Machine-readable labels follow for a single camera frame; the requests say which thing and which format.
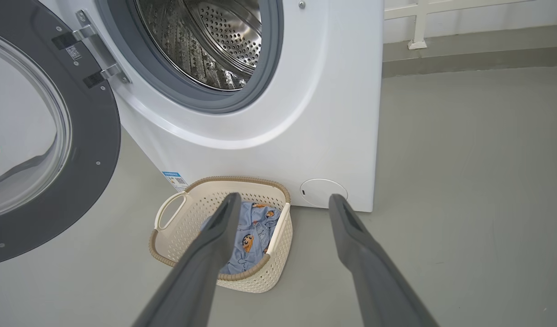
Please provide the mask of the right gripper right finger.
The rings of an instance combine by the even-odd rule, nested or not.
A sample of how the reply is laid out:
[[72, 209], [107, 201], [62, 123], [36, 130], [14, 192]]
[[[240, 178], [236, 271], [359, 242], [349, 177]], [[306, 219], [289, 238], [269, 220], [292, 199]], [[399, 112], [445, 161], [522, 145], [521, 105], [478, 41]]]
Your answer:
[[423, 301], [343, 195], [330, 196], [329, 215], [338, 257], [353, 277], [364, 326], [437, 327]]

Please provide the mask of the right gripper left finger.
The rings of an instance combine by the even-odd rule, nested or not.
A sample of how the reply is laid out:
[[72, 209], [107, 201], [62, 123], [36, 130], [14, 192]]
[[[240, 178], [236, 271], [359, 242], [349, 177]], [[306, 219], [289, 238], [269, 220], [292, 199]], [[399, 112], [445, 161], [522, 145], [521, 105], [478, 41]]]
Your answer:
[[205, 327], [219, 271], [231, 258], [241, 197], [231, 193], [190, 244], [133, 323], [134, 327]]

